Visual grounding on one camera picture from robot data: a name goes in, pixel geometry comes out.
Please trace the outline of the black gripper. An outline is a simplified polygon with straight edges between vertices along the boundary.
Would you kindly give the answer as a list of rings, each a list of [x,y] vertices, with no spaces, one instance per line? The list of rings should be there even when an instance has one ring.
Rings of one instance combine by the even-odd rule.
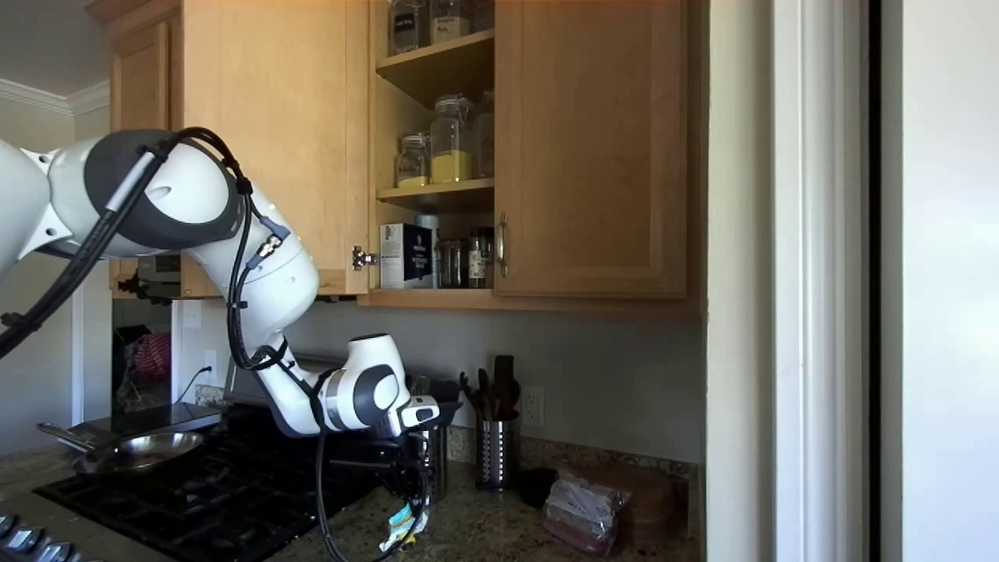
[[[406,432],[394,455],[394,491],[415,514],[434,504],[434,432]]]

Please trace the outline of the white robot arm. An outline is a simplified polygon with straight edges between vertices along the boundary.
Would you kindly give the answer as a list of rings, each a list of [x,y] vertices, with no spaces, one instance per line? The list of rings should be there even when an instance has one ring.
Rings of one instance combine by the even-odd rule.
[[[318,266],[210,128],[133,128],[51,154],[4,141],[0,269],[33,252],[65,269],[8,318],[0,354],[34,335],[99,261],[174,252],[224,298],[232,359],[256,375],[286,434],[406,439],[440,419],[434,400],[408,390],[386,335],[356,337],[332,372],[297,363],[287,327],[317,303]]]

